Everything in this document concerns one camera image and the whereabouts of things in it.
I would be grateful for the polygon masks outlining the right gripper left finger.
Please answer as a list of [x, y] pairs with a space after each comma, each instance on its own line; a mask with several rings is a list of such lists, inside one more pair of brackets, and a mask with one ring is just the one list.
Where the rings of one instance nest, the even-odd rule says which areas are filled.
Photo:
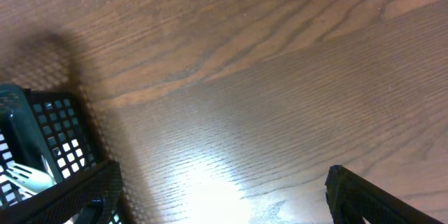
[[120, 165], [108, 160], [1, 211], [2, 223], [108, 223], [123, 189]]

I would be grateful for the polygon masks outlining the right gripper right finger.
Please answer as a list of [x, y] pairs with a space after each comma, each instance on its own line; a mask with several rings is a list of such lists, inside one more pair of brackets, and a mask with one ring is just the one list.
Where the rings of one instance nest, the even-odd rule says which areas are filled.
[[334, 224], [442, 224], [342, 165], [330, 167], [325, 186]]

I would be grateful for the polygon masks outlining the white plastic fork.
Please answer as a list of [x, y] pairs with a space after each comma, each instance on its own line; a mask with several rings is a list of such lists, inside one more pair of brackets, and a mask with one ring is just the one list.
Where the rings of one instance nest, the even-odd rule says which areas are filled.
[[57, 184], [51, 175], [18, 163], [13, 163], [8, 167], [1, 178], [11, 182], [32, 197]]

